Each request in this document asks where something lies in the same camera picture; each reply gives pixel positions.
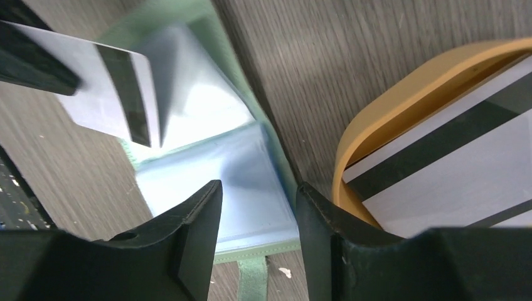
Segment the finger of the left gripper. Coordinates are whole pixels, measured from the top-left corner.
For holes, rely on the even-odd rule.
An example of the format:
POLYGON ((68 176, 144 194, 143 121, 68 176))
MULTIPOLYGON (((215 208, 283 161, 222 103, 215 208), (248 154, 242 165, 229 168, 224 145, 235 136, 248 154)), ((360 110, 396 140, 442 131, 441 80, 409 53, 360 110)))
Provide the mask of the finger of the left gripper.
POLYGON ((1 1, 1 81, 72 96, 78 75, 12 24, 51 31, 23 1, 1 1))

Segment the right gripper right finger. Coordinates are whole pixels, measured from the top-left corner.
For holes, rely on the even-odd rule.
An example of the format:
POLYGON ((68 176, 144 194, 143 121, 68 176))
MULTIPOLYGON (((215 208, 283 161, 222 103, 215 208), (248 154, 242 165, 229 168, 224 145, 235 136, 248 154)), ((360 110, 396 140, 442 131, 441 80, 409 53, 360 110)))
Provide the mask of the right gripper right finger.
POLYGON ((531 230, 430 228, 401 238, 297 190, 311 300, 530 300, 531 230))

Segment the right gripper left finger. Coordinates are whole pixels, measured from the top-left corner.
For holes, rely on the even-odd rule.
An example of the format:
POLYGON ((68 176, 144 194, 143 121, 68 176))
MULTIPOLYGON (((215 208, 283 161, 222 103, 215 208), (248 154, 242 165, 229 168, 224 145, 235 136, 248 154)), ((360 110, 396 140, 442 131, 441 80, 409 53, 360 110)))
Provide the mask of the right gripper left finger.
POLYGON ((63 230, 1 232, 2 300, 206 300, 223 186, 113 237, 63 230))

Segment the white card black stripe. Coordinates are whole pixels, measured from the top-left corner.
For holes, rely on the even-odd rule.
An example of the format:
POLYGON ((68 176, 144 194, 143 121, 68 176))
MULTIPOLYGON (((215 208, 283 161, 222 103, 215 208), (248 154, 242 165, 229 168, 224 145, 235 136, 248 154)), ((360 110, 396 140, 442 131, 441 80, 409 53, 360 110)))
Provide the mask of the white card black stripe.
POLYGON ((161 147, 156 91, 146 56, 22 24, 13 27, 81 79, 73 95, 56 96, 76 124, 146 147, 161 147))

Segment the green card holder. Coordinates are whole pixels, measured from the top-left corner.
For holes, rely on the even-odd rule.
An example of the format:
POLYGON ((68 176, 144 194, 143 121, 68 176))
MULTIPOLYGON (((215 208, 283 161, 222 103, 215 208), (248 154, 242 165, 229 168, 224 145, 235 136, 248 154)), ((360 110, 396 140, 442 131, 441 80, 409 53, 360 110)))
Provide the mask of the green card holder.
POLYGON ((121 140, 150 212, 219 179, 223 203, 215 263, 235 261, 239 300, 267 300, 270 255, 299 248, 295 179, 211 1, 146 1, 102 42, 150 61, 160 149, 121 140))

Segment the yellow oval tray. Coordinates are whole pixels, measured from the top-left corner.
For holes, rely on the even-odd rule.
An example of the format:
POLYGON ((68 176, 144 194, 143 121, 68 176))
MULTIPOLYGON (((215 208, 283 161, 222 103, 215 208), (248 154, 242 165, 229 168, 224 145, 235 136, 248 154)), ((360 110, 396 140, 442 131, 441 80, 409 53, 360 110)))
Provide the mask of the yellow oval tray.
POLYGON ((332 202, 379 228, 361 200, 344 183, 344 169, 527 53, 531 53, 531 38, 482 41, 452 48, 426 61, 374 99, 354 117, 340 138, 332 202))

